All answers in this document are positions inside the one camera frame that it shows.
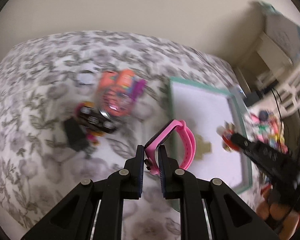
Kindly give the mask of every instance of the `pink watch strap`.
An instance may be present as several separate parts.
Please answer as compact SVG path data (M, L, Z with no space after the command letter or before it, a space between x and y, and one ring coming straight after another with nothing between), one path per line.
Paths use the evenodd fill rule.
M191 130L186 126L184 120L173 120L166 129L145 149L147 162L149 164L150 173L155 175L159 173L159 167L155 161L155 150L158 144L175 128L175 131L179 134L182 143L185 148L185 156L180 165L181 169L188 169L193 161L195 154L195 139Z

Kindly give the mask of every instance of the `smartwatch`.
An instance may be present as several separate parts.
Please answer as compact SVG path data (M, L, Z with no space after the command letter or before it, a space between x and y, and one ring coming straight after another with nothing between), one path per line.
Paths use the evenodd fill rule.
M180 168L184 170L188 169L193 161L195 154L195 139L193 133L186 126L186 122L184 120L170 120L145 144L144 147L147 156L147 159L145 159L145 164L152 175L159 173L159 167L155 161L155 151L161 144L165 142L165 140L174 130L179 134L185 148L185 156Z

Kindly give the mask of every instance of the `silver screw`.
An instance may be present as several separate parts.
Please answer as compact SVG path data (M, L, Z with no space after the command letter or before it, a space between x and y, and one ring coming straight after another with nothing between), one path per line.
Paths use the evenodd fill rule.
M82 180L81 180L81 184L84 185L84 186L89 185L90 182L91 182L91 179L82 179Z
M125 175L129 174L129 171L127 169L122 169L122 170L119 170L119 174L122 176L125 176Z
M185 174L185 171L183 169L176 169L174 171L174 173L177 174L177 175L183 175L183 174Z
M215 178L215 179L212 180L212 183L216 186L220 186L222 184L222 180L218 179L218 178Z

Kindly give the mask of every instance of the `beige wall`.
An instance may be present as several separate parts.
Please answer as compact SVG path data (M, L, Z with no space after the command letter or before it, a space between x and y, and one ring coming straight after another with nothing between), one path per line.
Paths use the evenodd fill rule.
M115 30L167 38L231 64L263 18L254 0L9 0L0 13L0 61L22 41L74 30ZM264 0L300 24L290 0Z

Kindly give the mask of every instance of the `bed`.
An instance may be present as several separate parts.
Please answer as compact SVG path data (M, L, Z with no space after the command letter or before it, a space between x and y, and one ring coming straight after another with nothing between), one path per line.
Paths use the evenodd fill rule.
M95 97L96 84L76 82L85 63L98 73L131 68L148 82L129 122L101 137L92 154L68 148L62 128L79 102ZM14 46L0 63L0 206L29 230L81 179L101 180L121 169L168 120L170 76L217 88L237 84L224 60L145 35L80 31ZM260 192L255 167L253 181L241 197L254 209ZM146 172L142 199L125 201L122 226L123 239L180 238L179 213L163 199L157 176Z

